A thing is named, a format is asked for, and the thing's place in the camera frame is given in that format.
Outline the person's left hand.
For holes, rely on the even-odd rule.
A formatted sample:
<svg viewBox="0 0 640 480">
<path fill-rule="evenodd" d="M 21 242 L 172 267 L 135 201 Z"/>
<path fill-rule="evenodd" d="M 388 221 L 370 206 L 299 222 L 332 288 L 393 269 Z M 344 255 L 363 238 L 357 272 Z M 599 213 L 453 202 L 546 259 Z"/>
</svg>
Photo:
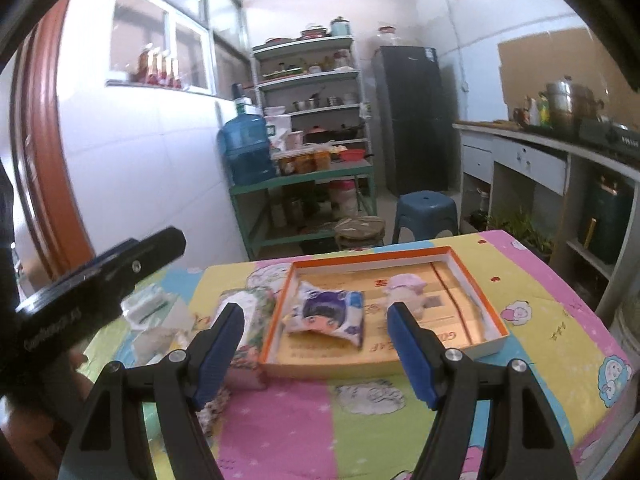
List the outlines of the person's left hand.
<svg viewBox="0 0 640 480">
<path fill-rule="evenodd" d="M 63 452 L 51 437 L 55 418 L 29 392 L 36 379 L 15 356 L 1 361 L 2 479 L 58 478 Z"/>
</svg>

